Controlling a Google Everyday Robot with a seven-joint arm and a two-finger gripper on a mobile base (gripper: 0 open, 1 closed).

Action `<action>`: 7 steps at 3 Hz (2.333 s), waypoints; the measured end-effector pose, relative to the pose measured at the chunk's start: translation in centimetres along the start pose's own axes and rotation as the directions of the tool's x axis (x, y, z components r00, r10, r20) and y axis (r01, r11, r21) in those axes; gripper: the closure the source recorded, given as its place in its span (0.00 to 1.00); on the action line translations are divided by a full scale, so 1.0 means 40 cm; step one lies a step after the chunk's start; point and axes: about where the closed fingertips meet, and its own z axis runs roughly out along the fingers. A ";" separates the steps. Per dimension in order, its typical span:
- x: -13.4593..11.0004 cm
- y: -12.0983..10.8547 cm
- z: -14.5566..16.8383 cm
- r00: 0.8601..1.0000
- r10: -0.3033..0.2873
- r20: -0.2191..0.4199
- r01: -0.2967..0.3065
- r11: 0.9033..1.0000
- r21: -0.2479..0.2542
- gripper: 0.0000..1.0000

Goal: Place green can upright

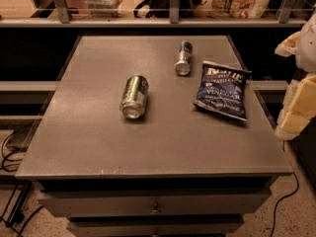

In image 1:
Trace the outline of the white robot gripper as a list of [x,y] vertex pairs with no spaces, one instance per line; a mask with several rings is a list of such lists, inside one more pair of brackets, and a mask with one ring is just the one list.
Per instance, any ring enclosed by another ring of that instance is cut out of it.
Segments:
[[[296,66],[306,72],[316,72],[316,14],[296,32],[282,41],[275,54],[295,55]],[[288,85],[276,122],[276,136],[292,140],[316,117],[316,74],[308,74],[301,81],[292,79]]]

